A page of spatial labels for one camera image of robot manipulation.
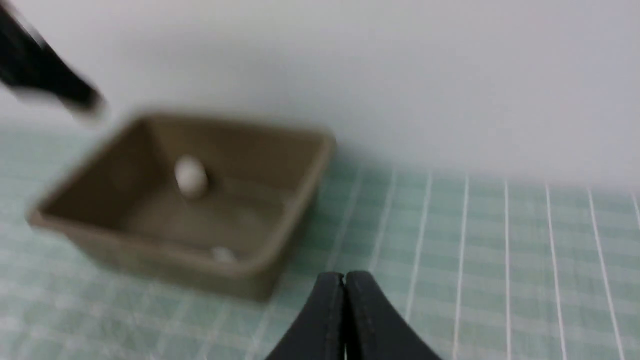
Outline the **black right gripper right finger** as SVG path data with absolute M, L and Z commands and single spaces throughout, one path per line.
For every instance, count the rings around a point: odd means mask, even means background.
M 345 278 L 345 347 L 348 360 L 439 360 L 394 308 L 374 276 L 363 270 Z

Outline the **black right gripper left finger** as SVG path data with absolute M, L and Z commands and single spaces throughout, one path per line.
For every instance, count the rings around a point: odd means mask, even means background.
M 268 360 L 343 360 L 345 285 L 343 274 L 322 272 L 295 321 L 270 351 Z

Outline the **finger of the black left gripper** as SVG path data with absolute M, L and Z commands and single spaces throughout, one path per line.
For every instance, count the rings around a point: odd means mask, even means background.
M 0 77 L 14 94 L 58 100 L 83 117 L 99 117 L 105 99 L 88 80 L 74 71 L 37 32 L 19 21 L 9 3 L 0 5 Z

